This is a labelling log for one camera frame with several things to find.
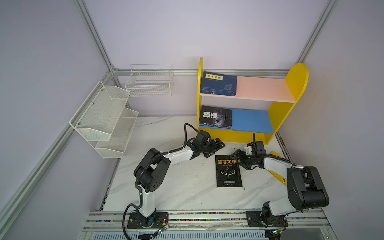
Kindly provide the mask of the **black antler cover book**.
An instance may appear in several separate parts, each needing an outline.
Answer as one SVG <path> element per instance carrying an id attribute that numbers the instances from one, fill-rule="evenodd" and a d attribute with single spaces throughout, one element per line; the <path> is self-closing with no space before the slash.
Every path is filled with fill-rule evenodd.
<path id="1" fill-rule="evenodd" d="M 240 166 L 228 155 L 215 155 L 218 188 L 242 188 Z"/>

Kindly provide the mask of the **black wolf cover book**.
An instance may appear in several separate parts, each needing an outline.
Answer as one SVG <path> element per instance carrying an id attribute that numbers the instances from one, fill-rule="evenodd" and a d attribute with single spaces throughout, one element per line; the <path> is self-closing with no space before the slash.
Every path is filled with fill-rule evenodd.
<path id="1" fill-rule="evenodd" d="M 200 111 L 199 125 L 230 129 L 232 127 L 232 110 L 203 105 Z"/>

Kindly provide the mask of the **yellow cartoon cover book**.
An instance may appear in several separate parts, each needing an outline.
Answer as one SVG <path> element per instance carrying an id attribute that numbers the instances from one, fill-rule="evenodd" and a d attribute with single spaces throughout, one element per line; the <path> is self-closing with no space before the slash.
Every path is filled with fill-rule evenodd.
<path id="1" fill-rule="evenodd" d="M 282 158 L 282 156 L 280 154 L 278 154 L 276 151 L 272 151 L 271 152 L 271 155 L 274 155 L 274 156 L 277 156 L 277 157 L 280 157 Z M 287 179 L 282 177 L 281 175 L 273 172 L 273 171 L 269 171 L 275 178 L 277 178 L 281 183 L 283 183 L 286 187 L 288 186 L 288 183 L 287 183 Z"/>

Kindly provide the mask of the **navy book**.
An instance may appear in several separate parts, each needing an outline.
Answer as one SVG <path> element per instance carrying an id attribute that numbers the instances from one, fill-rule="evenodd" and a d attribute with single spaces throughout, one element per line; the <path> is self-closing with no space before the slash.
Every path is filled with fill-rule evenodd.
<path id="1" fill-rule="evenodd" d="M 211 90 L 211 89 L 200 89 L 200 94 L 228 96 L 228 97 L 236 96 L 236 92 L 233 92 L 233 91 Z"/>
<path id="2" fill-rule="evenodd" d="M 201 90 L 237 92 L 237 76 L 203 71 Z"/>

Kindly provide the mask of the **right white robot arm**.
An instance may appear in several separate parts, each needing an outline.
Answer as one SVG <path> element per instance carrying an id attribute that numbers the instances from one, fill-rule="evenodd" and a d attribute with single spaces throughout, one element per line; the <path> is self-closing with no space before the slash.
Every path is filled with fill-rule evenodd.
<path id="1" fill-rule="evenodd" d="M 231 158 L 246 170 L 265 169 L 287 181 L 285 196 L 263 204 L 260 218 L 265 227 L 273 226 L 288 214 L 329 205 L 328 193 L 316 167 L 296 165 L 267 154 L 261 141 L 247 144 L 244 150 L 235 151 Z"/>

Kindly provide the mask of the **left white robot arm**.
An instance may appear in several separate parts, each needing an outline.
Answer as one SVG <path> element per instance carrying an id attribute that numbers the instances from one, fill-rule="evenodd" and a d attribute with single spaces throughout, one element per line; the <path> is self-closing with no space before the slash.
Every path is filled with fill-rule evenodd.
<path id="1" fill-rule="evenodd" d="M 190 161 L 200 155 L 209 158 L 225 147 L 220 139 L 212 139 L 206 131 L 198 131 L 197 135 L 188 139 L 185 135 L 181 147 L 158 151 L 150 149 L 134 170 L 135 188 L 139 191 L 137 211 L 144 218 L 156 212 L 154 192 L 161 186 L 169 168 L 184 161 Z"/>

